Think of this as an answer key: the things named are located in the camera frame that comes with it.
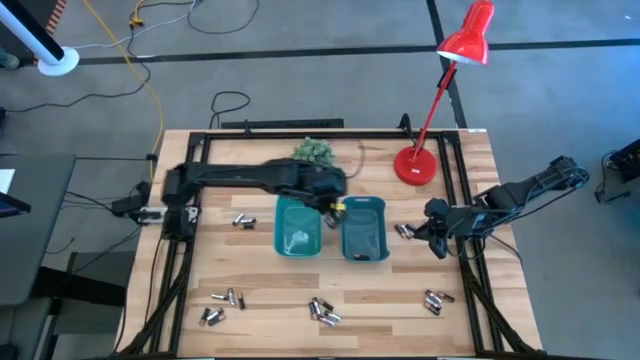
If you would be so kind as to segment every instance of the green plant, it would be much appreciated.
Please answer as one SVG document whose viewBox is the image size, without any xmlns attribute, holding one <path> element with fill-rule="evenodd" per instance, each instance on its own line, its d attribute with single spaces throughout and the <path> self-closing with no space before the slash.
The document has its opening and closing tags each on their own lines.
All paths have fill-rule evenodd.
<svg viewBox="0 0 640 360">
<path fill-rule="evenodd" d="M 314 140 L 308 137 L 304 139 L 302 145 L 294 149 L 291 157 L 324 166 L 333 165 L 334 160 L 333 151 L 327 140 Z"/>
</svg>

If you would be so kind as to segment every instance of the table leg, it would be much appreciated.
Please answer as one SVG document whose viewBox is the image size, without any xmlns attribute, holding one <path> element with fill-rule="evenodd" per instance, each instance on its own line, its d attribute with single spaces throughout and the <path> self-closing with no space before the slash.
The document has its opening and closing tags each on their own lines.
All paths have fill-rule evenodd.
<svg viewBox="0 0 640 360">
<path fill-rule="evenodd" d="M 126 291 L 124 286 L 41 266 L 31 290 L 31 296 L 124 306 Z"/>
</svg>

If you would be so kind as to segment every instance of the red lamp base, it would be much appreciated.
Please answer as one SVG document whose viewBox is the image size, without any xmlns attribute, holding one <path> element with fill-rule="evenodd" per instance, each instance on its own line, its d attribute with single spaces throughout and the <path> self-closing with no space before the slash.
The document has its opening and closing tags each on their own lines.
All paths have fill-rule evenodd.
<svg viewBox="0 0 640 360">
<path fill-rule="evenodd" d="M 406 147 L 396 155 L 393 168 L 398 178 L 409 185 L 424 185 L 433 180 L 438 172 L 436 157 L 426 149 L 422 149 L 415 161 L 411 161 L 413 146 Z"/>
</svg>

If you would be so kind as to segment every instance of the white stand base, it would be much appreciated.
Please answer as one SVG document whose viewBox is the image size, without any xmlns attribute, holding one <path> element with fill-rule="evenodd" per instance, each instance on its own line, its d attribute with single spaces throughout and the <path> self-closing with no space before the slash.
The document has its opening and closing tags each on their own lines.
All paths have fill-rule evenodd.
<svg viewBox="0 0 640 360">
<path fill-rule="evenodd" d="M 38 60 L 38 70 L 43 75 L 47 76 L 61 76 L 65 75 L 69 71 L 73 70 L 78 62 L 80 62 L 80 55 L 75 49 L 63 47 L 64 57 L 57 64 L 47 64 L 42 60 Z"/>
</svg>

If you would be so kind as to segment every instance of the red lamp shade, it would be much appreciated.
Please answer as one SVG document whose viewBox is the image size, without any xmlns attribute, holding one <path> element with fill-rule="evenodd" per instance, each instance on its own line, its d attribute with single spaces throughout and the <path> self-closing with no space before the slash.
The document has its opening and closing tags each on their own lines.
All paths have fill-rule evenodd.
<svg viewBox="0 0 640 360">
<path fill-rule="evenodd" d="M 438 54 L 463 64 L 487 65 L 489 46 L 487 32 L 494 6 L 490 0 L 477 0 L 464 18 L 462 28 L 451 34 L 438 46 Z"/>
</svg>

